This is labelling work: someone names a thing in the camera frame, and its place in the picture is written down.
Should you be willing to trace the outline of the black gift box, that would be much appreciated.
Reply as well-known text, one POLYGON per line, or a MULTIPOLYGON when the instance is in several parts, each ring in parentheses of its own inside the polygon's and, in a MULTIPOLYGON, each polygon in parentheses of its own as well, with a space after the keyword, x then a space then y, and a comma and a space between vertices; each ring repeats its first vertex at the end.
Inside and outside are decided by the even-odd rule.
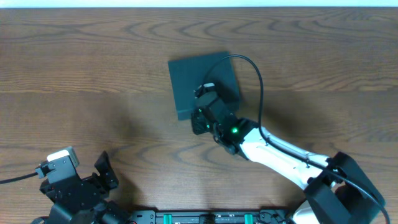
POLYGON ((229 52, 217 52, 168 62, 177 119, 190 119, 195 109, 194 91, 204 83, 214 83, 228 108, 237 111, 240 94, 229 52))

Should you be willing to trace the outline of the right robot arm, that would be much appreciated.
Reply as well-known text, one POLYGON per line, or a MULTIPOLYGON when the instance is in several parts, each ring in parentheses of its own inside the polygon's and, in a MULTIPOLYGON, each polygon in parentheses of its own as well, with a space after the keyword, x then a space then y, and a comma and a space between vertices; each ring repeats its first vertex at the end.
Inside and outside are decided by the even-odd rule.
POLYGON ((308 152, 258 122, 237 118, 212 83, 194 94, 191 122, 196 135, 211 133, 229 154, 262 164, 303 190, 305 201, 288 216, 289 222, 371 223, 382 213, 390 223, 382 195, 349 155, 308 152))

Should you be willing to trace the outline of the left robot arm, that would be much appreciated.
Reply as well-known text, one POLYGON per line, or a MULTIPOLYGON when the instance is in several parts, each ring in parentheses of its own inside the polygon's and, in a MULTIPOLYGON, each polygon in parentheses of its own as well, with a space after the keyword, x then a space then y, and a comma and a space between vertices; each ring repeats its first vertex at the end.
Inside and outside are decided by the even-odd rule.
POLYGON ((78 165, 74 150, 68 148, 48 155, 35 169, 39 178, 46 178, 40 191, 53 206, 49 215, 34 219, 32 224, 132 223, 128 212, 106 201, 109 191, 119 185, 107 152, 95 162, 98 173, 81 178, 76 171, 78 165))

